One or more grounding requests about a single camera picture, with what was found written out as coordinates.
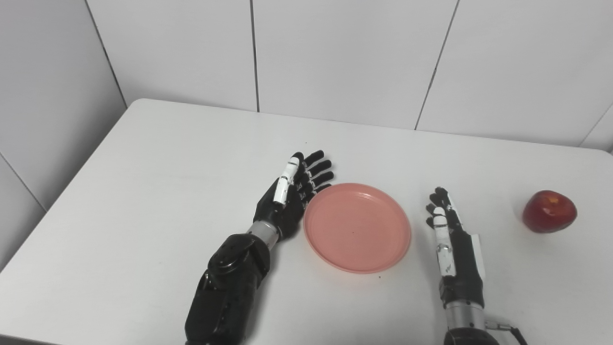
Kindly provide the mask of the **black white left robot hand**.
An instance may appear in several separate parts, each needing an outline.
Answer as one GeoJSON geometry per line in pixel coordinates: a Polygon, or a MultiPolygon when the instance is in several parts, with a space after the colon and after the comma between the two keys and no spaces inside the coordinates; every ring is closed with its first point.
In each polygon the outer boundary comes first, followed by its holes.
{"type": "Polygon", "coordinates": [[[282,241],[294,236],[305,209],[322,190],[331,186],[334,172],[323,150],[307,157],[300,151],[285,164],[282,175],[256,205],[254,221],[272,225],[282,241]]]}

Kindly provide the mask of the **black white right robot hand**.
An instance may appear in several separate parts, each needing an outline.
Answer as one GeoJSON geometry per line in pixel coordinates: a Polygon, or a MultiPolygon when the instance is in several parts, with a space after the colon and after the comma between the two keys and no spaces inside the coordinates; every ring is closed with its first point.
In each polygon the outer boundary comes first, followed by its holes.
{"type": "Polygon", "coordinates": [[[480,255],[477,236],[463,227],[457,208],[449,192],[442,186],[435,188],[426,206],[429,218],[426,223],[435,233],[436,257],[441,275],[439,283],[443,308],[454,303],[469,306],[485,306],[483,275],[479,268],[480,255]]]}

